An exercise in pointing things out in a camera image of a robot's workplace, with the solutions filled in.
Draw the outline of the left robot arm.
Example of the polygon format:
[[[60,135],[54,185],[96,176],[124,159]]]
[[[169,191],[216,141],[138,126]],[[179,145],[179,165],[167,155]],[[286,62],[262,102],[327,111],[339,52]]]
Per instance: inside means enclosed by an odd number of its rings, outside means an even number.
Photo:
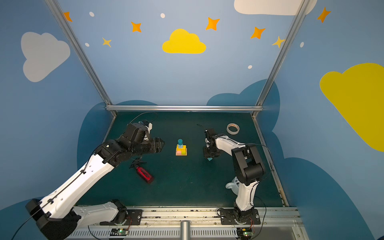
[[[161,138],[141,142],[108,140],[99,145],[89,160],[64,184],[41,200],[33,199],[26,209],[41,233],[49,240],[64,240],[77,228],[93,224],[124,225],[131,219],[118,200],[90,207],[77,207],[78,200],[101,178],[133,156],[162,151]]]

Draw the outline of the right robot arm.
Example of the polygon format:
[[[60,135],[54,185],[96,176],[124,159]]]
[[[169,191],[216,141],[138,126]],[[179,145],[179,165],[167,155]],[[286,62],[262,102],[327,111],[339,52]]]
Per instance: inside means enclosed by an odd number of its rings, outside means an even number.
[[[221,152],[232,157],[236,178],[239,181],[234,215],[239,222],[250,217],[254,212],[256,189],[266,174],[257,145],[240,143],[226,135],[215,134],[212,130],[205,130],[205,142],[206,146],[203,148],[205,158],[209,160],[217,158]]]

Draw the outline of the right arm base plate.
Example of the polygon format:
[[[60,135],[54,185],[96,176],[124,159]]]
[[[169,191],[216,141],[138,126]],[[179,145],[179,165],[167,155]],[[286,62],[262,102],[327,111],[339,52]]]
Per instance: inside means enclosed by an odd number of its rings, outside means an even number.
[[[256,209],[240,211],[238,209],[219,208],[217,214],[222,225],[260,225],[259,212]]]

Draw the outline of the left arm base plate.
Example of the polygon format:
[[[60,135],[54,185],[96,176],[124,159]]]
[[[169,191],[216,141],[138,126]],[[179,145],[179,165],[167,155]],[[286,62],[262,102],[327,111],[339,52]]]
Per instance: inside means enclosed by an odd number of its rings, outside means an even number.
[[[141,223],[142,214],[143,210],[140,209],[119,211],[111,224],[115,226],[138,226]]]

